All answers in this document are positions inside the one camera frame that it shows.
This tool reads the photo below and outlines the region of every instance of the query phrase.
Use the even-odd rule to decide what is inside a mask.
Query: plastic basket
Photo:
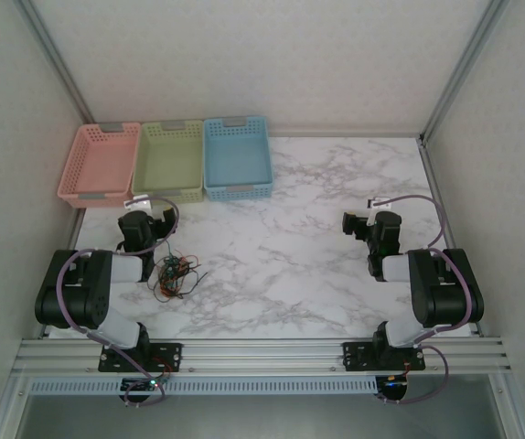
[[[195,203],[203,195],[203,122],[143,123],[133,193]]]
[[[122,206],[132,197],[139,123],[83,125],[76,133],[58,196],[74,208]]]
[[[205,188],[216,201],[270,197],[273,167],[264,117],[204,122]]]

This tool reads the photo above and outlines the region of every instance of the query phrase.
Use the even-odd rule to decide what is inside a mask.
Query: blue basket
[[[264,117],[204,122],[204,188],[216,201],[270,197],[273,167]]]

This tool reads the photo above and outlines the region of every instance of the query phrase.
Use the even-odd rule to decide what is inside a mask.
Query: white marble surface
[[[408,284],[377,283],[368,250],[341,230],[373,196],[430,195],[413,139],[274,138],[266,199],[180,205],[172,249],[209,275],[183,300],[158,303],[146,284],[116,284],[111,304],[151,337],[369,337],[410,308]],[[396,203],[402,250],[439,230],[433,206]],[[77,248],[114,249],[124,209],[88,209]],[[157,257],[164,255],[157,252]]]

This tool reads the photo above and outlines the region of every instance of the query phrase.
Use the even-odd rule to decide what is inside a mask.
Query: cable
[[[442,236],[444,236],[445,225],[447,224],[447,215],[445,214],[444,208],[437,201],[435,201],[433,198],[427,197],[425,195],[403,195],[401,197],[392,198],[392,199],[389,199],[389,200],[386,200],[386,201],[379,201],[377,203],[373,203],[372,206],[378,207],[378,206],[382,206],[382,205],[385,205],[385,204],[388,204],[388,203],[394,203],[396,201],[401,201],[403,199],[409,199],[409,198],[425,199],[425,200],[430,201],[431,203],[434,204],[434,206],[435,206],[435,208],[437,210],[437,213],[439,215],[439,218],[440,218],[440,230],[439,230],[439,233],[437,234],[437,236],[434,238],[434,240],[431,241],[429,244],[427,244],[427,249],[430,252],[434,252],[440,258],[442,258],[445,261],[445,263],[447,263],[447,265],[449,265],[450,270],[454,273],[455,277],[457,278],[458,282],[460,283],[460,285],[462,287],[462,290],[464,291],[464,296],[465,296],[465,299],[466,299],[466,312],[465,312],[464,317],[462,318],[462,320],[460,320],[455,325],[450,325],[449,327],[434,328],[431,331],[428,331],[425,334],[422,334],[421,336],[419,336],[418,338],[416,338],[413,341],[413,344],[415,345],[416,348],[434,350],[441,357],[441,359],[442,359],[442,361],[444,363],[444,368],[445,368],[444,381],[442,382],[441,386],[439,386],[437,389],[435,389],[431,393],[427,393],[424,396],[411,398],[409,400],[398,400],[398,401],[395,401],[395,402],[391,402],[390,400],[387,400],[386,398],[383,399],[382,396],[379,397],[379,399],[384,401],[385,403],[402,404],[402,405],[413,404],[413,403],[416,403],[416,402],[421,402],[421,401],[425,401],[425,400],[428,400],[430,398],[433,398],[435,395],[439,394],[443,389],[445,389],[445,387],[447,386],[447,382],[449,381],[449,365],[447,364],[447,358],[445,357],[443,352],[441,350],[439,350],[438,348],[436,348],[435,346],[431,346],[431,345],[421,346],[420,343],[422,341],[426,340],[427,338],[432,337],[435,334],[438,334],[440,332],[452,331],[452,330],[455,330],[455,329],[458,329],[458,328],[462,327],[463,325],[468,323],[468,320],[472,316],[472,295],[470,294],[470,289],[467,286],[467,282],[466,282],[466,279],[464,279],[464,275],[460,273],[458,268],[455,266],[454,262],[451,259],[449,259],[449,257],[447,257],[447,255],[445,253],[443,253],[441,250],[436,249],[436,248],[433,247],[433,245],[435,245],[442,238]],[[408,373],[408,370],[405,368],[405,373],[404,373],[405,377],[406,377],[407,373]]]
[[[173,370],[171,369],[171,366],[169,366],[164,360],[162,359],[158,359],[158,358],[153,358],[153,359],[156,359],[158,361],[161,361],[163,364],[164,364],[164,367],[163,367],[163,372],[161,372],[161,375],[159,375],[158,377],[156,378],[151,378],[151,380],[147,379],[147,380],[138,380],[138,381],[135,381],[133,383],[131,383],[127,388],[126,388],[126,391],[124,392],[124,401],[125,402],[128,402],[128,395],[130,394],[131,390],[134,389],[136,386],[138,386],[139,384],[143,384],[143,383],[146,383],[146,382],[154,382],[155,385],[159,388],[159,390],[161,391],[162,393],[162,397],[159,398],[158,400],[153,400],[151,401],[150,403],[146,403],[146,404],[143,404],[144,406],[147,406],[147,405],[155,405],[157,404],[158,402],[161,402],[164,398],[165,398],[165,389],[163,389],[163,380],[165,382],[167,382],[169,380],[169,378],[171,377],[171,373],[173,372]],[[167,377],[165,377],[165,370],[168,369],[168,374],[167,374]]]
[[[169,380],[171,378],[171,374],[173,373],[173,369],[171,369],[171,366],[169,366],[169,363],[167,363],[164,359],[160,357],[153,357],[153,360],[158,361],[160,364],[163,364],[163,371],[161,372],[161,375],[157,377],[158,380]]]
[[[429,338],[431,336],[434,336],[437,333],[453,331],[454,329],[458,329],[458,328],[462,327],[463,325],[467,324],[468,320],[472,316],[472,295],[470,293],[470,289],[467,287],[467,282],[466,282],[466,279],[464,279],[464,275],[460,273],[460,271],[457,269],[457,267],[452,262],[452,260],[449,259],[447,257],[447,255],[445,253],[443,253],[441,250],[435,249],[435,248],[432,247],[432,248],[429,249],[429,251],[430,252],[434,252],[437,255],[439,255],[445,261],[445,263],[447,263],[449,265],[449,268],[452,270],[452,272],[454,272],[455,277],[457,278],[458,282],[460,283],[460,285],[462,287],[462,290],[464,291],[464,297],[466,299],[466,313],[464,314],[464,317],[462,317],[462,320],[460,320],[455,325],[451,325],[449,327],[434,328],[431,331],[426,332],[425,334],[419,336],[414,341],[414,343],[416,345],[418,345],[419,343],[421,343],[425,339],[427,339],[427,338]]]
[[[431,345],[421,346],[421,349],[434,350],[441,357],[444,363],[444,368],[445,368],[444,380],[442,381],[442,384],[437,389],[432,391],[431,393],[427,393],[423,396],[417,396],[415,398],[410,398],[408,400],[398,400],[398,401],[387,400],[382,395],[377,396],[379,400],[383,401],[385,404],[394,404],[394,405],[415,404],[416,402],[422,402],[425,400],[429,400],[430,398],[433,398],[434,396],[438,395],[443,389],[445,389],[445,387],[447,387],[447,382],[449,381],[449,365],[447,364],[447,358],[445,357],[443,352],[439,350],[438,348],[436,348],[435,346],[431,346]]]
[[[200,276],[199,273],[196,271],[196,269],[200,266],[198,256],[192,254],[186,257],[183,254],[181,254],[181,252],[178,253],[180,257],[174,255],[171,252],[171,246],[169,246],[169,254],[161,258],[155,265],[157,267],[156,282],[153,284],[153,286],[149,284],[149,281],[146,282],[147,288],[153,292],[153,296],[155,297],[155,299],[158,302],[161,302],[162,304],[166,304],[173,297],[183,299],[184,296],[191,294],[193,290],[196,289],[201,280],[206,276],[206,274],[208,274],[204,273]],[[188,258],[195,258],[196,262],[192,263],[188,261]],[[185,279],[191,273],[194,273],[196,275],[196,282],[193,284],[189,291],[182,293],[181,289],[183,288]],[[161,295],[166,297],[166,300],[162,300],[159,299],[159,297],[157,297],[156,288],[158,285],[161,291]]]
[[[158,241],[157,243],[155,243],[154,245],[152,245],[151,247],[149,247],[147,249],[141,250],[139,252],[128,252],[128,253],[127,252],[113,252],[114,254],[119,254],[121,256],[139,256],[141,254],[145,254],[147,252],[151,252],[154,249],[156,249],[159,245],[161,245],[164,242],[166,242],[166,240],[171,236],[171,234],[177,228],[177,224],[179,223],[179,208],[177,207],[177,205],[173,201],[171,201],[171,200],[169,200],[167,198],[163,198],[163,197],[144,197],[144,198],[138,198],[138,199],[134,199],[134,200],[128,201],[128,202],[124,203],[124,205],[125,206],[131,206],[131,205],[133,205],[135,203],[138,203],[138,202],[141,202],[141,201],[149,201],[149,200],[165,201],[165,203],[169,204],[173,208],[173,210],[175,211],[175,222],[173,224],[173,227],[171,228],[169,233],[165,236],[165,238],[163,238],[161,241]],[[90,340],[95,341],[97,343],[100,343],[101,345],[104,345],[104,346],[112,349],[114,352],[119,354],[123,359],[128,361],[136,370],[138,370],[140,373],[145,375],[149,380],[153,380],[154,379],[153,376],[149,372],[147,372],[145,369],[143,369],[143,367],[140,364],[138,364],[136,361],[134,361],[128,354],[126,354],[126,352],[124,352],[122,349],[118,348],[117,346],[113,345],[110,341],[105,340],[105,339],[103,339],[101,337],[98,337],[98,336],[95,336],[95,335],[91,334],[89,329],[84,328],[84,327],[80,327],[78,324],[76,324],[76,322],[73,321],[73,319],[70,316],[68,308],[65,305],[65,300],[63,298],[63,288],[62,288],[63,277],[65,276],[65,273],[67,272],[67,270],[69,269],[71,264],[76,259],[81,257],[83,254],[92,253],[92,252],[94,252],[94,249],[84,249],[84,250],[79,250],[79,251],[73,253],[68,258],[68,260],[65,261],[65,263],[63,264],[63,266],[59,270],[58,280],[57,280],[57,282],[55,284],[55,291],[56,291],[56,294],[57,294],[57,297],[58,297],[58,304],[59,304],[59,309],[61,310],[61,314],[63,314],[63,317],[65,318],[66,322],[68,322],[68,325],[70,325],[71,328],[75,329],[76,331],[80,332],[81,334],[84,334]],[[127,389],[127,392],[124,395],[124,402],[126,403],[126,405],[131,403],[128,400],[128,392],[135,385],[138,385],[138,382],[139,381],[133,383],[133,386],[132,387],[129,386],[129,389]],[[138,402],[138,403],[135,404],[136,407],[145,407],[145,406],[148,406],[148,405],[154,405],[154,404],[157,404],[158,402],[161,402],[162,400],[165,399],[165,389],[163,389],[163,385],[160,382],[158,382],[156,385],[157,385],[158,389],[161,391],[161,396],[158,399],[156,399],[156,400],[149,400],[149,401],[146,401],[146,402]]]
[[[372,203],[372,206],[374,206],[374,207],[383,206],[385,204],[394,203],[396,201],[401,201],[403,199],[408,199],[408,198],[426,199],[427,201],[432,202],[434,204],[435,208],[437,209],[437,214],[439,215],[439,218],[440,218],[441,229],[439,230],[439,233],[434,238],[434,240],[431,241],[429,244],[427,244],[427,248],[429,248],[429,247],[435,245],[439,240],[442,239],[442,236],[444,236],[444,232],[445,232],[445,224],[447,223],[447,216],[445,215],[444,208],[441,206],[441,204],[439,204],[433,198],[426,197],[425,195],[416,195],[416,194],[415,195],[403,195],[402,197],[397,197],[397,198],[388,199],[386,201],[379,201],[377,203]]]

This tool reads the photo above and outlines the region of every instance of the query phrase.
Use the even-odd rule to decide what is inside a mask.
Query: metal frame
[[[429,121],[427,121],[427,125],[423,129],[422,139],[425,146],[434,137],[435,132],[449,111],[449,107],[460,91],[462,84],[464,84],[468,73],[472,70],[478,55],[488,41],[492,29],[494,29],[508,3],[509,0],[490,0],[482,18],[477,24],[474,34],[466,45],[464,53],[462,53],[460,60],[455,65],[452,76],[445,85],[442,95],[429,117]]]
[[[350,341],[349,338],[154,341],[183,344],[176,377],[374,376],[398,372],[346,372],[341,344]],[[509,360],[499,337],[434,337],[428,343],[444,352],[454,373],[510,373]],[[11,369],[11,377],[140,376],[99,372],[101,351],[101,345],[85,339],[24,340]],[[444,364],[437,354],[429,351],[423,354],[425,370],[412,373],[444,373]]]
[[[31,2],[31,0],[14,0],[14,2],[23,18],[27,21],[27,25],[41,46],[43,53],[51,63],[51,67],[55,70],[61,85],[65,88],[82,121],[84,123],[95,123],[88,104],[83,99],[78,86],[71,77],[68,66],[55,47],[53,39],[51,39],[45,23],[41,19],[33,2]]]
[[[31,0],[13,0],[32,30],[36,40],[56,71],[61,84],[75,105],[84,123],[95,123],[93,115],[71,77],[48,30]],[[436,200],[442,205],[431,161],[425,147],[444,119],[468,72],[509,0],[490,0],[488,7],[458,61],[452,76],[423,129],[419,149],[423,167]],[[314,133],[314,136],[325,134]],[[73,248],[77,240],[85,210],[76,214],[69,239]],[[451,229],[447,227],[447,245],[455,246]],[[176,379],[250,379],[264,377],[300,377],[309,382],[326,378],[369,377],[370,372],[345,372],[341,343],[350,339],[180,339],[184,344],[181,370]],[[513,388],[509,361],[499,337],[435,337],[430,344],[447,356],[454,374],[487,374],[503,422],[510,438],[525,437],[525,418]],[[6,384],[0,402],[0,438],[15,437],[27,396],[36,380],[44,377],[70,377],[73,380],[98,380],[132,377],[137,374],[107,374],[97,371],[102,347],[89,340],[25,340],[18,351],[11,378]],[[412,374],[439,375],[444,373],[442,361],[434,353],[424,352],[426,369]],[[394,371],[383,371],[390,374]]]

